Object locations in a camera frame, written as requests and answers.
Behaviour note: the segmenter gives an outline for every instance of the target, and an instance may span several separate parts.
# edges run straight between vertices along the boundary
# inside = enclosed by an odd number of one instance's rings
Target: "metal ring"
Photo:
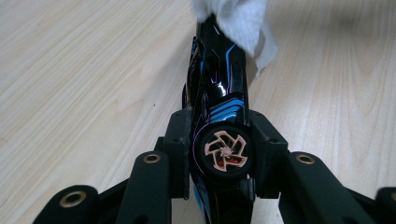
[[[148,154],[147,156],[145,156],[143,158],[143,161],[145,163],[155,163],[155,162],[160,161],[160,160],[161,160],[161,156],[158,155],[158,154]]]
[[[297,159],[297,161],[308,164],[308,165],[315,163],[314,158],[312,158],[308,155],[305,155],[305,154],[298,154],[296,156],[296,159]]]
[[[64,208],[74,207],[82,203],[87,198],[87,193],[77,190],[64,195],[59,204]]]

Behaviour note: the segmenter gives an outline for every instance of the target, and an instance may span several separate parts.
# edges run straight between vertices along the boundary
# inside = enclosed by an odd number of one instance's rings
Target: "wheel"
[[[241,129],[221,125],[198,139],[194,157],[206,175],[232,180],[248,174],[254,152],[248,135]]]

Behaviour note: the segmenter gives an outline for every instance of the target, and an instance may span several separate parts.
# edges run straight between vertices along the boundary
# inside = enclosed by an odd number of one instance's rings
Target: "tissue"
[[[198,21],[216,15],[221,31],[254,59],[258,72],[276,56],[277,44],[267,20],[267,0],[192,0]]]

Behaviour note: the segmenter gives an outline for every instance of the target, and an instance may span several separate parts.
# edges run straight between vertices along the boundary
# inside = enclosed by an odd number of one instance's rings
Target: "hole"
[[[140,215],[134,219],[133,224],[146,224],[149,223],[149,218],[145,215]]]
[[[160,159],[161,159],[160,155],[149,154],[149,155],[145,156],[145,158],[143,158],[143,161],[145,163],[155,163],[155,162],[159,161]]]
[[[73,191],[62,197],[60,205],[64,208],[74,207],[82,203],[86,198],[87,194],[84,191]]]
[[[315,162],[315,160],[312,157],[305,155],[305,154],[297,155],[296,159],[297,159],[297,161],[308,164],[308,165],[313,164]]]

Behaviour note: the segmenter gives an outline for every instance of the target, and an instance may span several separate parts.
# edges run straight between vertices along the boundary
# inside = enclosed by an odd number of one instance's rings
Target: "blue stripe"
[[[231,86],[231,68],[230,68],[230,59],[229,59],[229,55],[230,55],[230,52],[231,52],[231,50],[233,50],[233,47],[235,47],[235,44],[233,44],[228,50],[227,50],[227,52],[225,53],[225,61],[226,61],[226,63],[227,63],[227,78],[228,78],[228,83],[227,83],[227,85],[228,85],[228,87],[230,88],[230,86]]]
[[[225,109],[225,108],[227,108],[227,107],[230,107],[230,106],[232,106],[232,105],[243,105],[243,104],[244,104],[243,101],[238,100],[238,99],[233,99],[233,100],[231,100],[230,102],[227,102],[225,105],[222,105],[221,107],[216,108],[215,110],[213,110],[212,112],[210,112],[210,114],[216,114],[216,113],[220,112],[220,110],[223,110],[223,109]]]
[[[204,49],[204,51],[202,52],[202,60],[201,60],[201,64],[200,64],[201,74],[204,71],[205,54],[206,54],[206,49]]]

